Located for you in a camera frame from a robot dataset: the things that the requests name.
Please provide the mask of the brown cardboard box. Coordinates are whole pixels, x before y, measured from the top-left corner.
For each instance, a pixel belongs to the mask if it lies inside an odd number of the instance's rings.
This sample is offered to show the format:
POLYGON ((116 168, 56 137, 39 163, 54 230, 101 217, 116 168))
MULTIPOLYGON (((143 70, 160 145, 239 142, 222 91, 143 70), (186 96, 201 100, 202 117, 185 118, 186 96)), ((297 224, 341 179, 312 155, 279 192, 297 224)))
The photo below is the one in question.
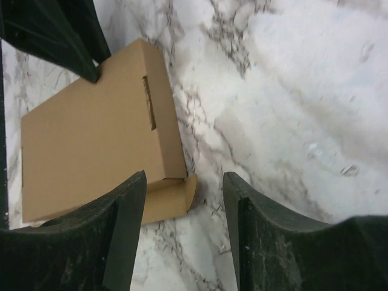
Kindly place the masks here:
POLYGON ((21 120, 22 220, 59 217, 144 171, 142 223, 192 206, 189 175, 162 52, 137 39, 21 120))

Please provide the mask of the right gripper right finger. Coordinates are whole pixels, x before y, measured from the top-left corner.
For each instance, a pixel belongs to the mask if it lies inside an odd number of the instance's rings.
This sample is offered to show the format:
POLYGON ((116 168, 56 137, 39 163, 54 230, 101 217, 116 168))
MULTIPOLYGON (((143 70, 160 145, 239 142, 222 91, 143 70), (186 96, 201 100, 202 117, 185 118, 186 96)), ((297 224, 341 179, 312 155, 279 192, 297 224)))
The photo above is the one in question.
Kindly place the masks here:
POLYGON ((239 290, 387 289, 386 216, 317 221, 234 172, 222 192, 239 290))

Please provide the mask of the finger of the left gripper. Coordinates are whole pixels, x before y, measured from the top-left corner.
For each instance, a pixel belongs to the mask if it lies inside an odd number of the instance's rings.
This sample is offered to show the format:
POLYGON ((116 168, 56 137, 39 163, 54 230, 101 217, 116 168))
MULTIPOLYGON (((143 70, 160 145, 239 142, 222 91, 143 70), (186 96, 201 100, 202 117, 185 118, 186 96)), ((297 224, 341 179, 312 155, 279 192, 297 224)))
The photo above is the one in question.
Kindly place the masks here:
POLYGON ((1 39, 92 83, 111 56, 92 0, 3 0, 1 39))

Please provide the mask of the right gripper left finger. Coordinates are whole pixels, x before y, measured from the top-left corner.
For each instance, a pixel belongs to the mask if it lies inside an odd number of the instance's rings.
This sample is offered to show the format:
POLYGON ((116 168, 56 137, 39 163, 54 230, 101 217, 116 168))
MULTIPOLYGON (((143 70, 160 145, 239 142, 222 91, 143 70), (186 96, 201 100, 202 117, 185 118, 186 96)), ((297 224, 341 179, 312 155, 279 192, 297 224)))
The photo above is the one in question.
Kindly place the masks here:
POLYGON ((1 230, 1 289, 129 290, 146 190, 136 172, 41 226, 1 230))

